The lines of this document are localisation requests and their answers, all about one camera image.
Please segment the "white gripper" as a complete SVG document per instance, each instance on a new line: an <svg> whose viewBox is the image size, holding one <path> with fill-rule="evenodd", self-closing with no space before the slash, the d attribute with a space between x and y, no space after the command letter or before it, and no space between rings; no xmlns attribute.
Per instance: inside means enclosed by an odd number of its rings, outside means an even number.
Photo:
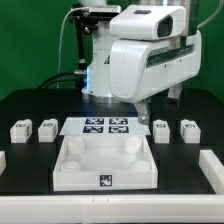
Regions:
<svg viewBox="0 0 224 224"><path fill-rule="evenodd" d="M146 99L169 88L166 106L179 107L182 84L196 76L201 64L201 33L186 39L186 45L170 49L169 40L156 42L117 40L110 53L110 90L124 102L135 103L138 122L150 123Z"/></svg>

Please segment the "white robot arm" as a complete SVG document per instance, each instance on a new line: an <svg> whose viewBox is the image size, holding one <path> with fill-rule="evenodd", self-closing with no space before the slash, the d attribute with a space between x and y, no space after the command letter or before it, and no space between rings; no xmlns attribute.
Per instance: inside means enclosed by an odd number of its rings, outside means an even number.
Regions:
<svg viewBox="0 0 224 224"><path fill-rule="evenodd" d="M93 61L83 92L93 99L131 103L141 124L150 122L151 97L166 90L176 108L182 83L200 70L200 29L223 9L198 21L201 0L79 0L85 31L93 33Z"/></svg>

